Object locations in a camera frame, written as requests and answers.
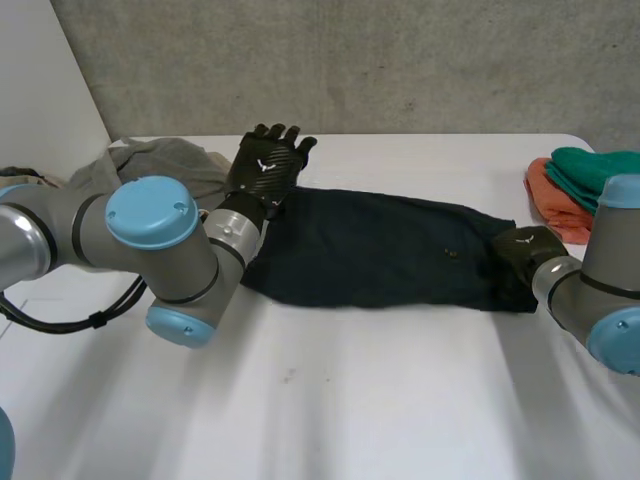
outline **white wall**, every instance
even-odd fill
[[[48,0],[0,0],[0,167],[68,177],[109,137]]]

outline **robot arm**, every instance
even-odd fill
[[[640,375],[640,176],[609,179],[599,204],[584,262],[546,227],[507,232],[494,247],[593,357]]]
[[[295,185],[315,139],[296,148],[299,129],[247,133],[206,218],[177,180],[145,177],[111,195],[17,186],[0,191],[0,291],[63,264],[139,273],[155,294],[146,323],[191,348],[215,332],[262,225]]]

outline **black robotic glove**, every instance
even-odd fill
[[[272,218],[287,193],[298,181],[298,174],[307,166],[309,151],[317,143],[306,137],[296,148],[300,128],[293,126],[280,138],[285,126],[277,123],[271,129],[259,124],[240,142],[227,182],[225,194],[244,193],[258,199]]]
[[[528,287],[544,262],[569,255],[562,241],[547,227],[513,228],[495,237],[491,245]]]

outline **orange cloth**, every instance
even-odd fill
[[[538,158],[529,165],[525,187],[542,218],[560,234],[563,242],[585,245],[591,234],[593,215],[549,178],[544,165],[550,160]]]

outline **green towel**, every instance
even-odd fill
[[[640,173],[640,153],[589,153],[581,148],[558,148],[545,168],[562,190],[595,214],[598,198],[609,177]]]

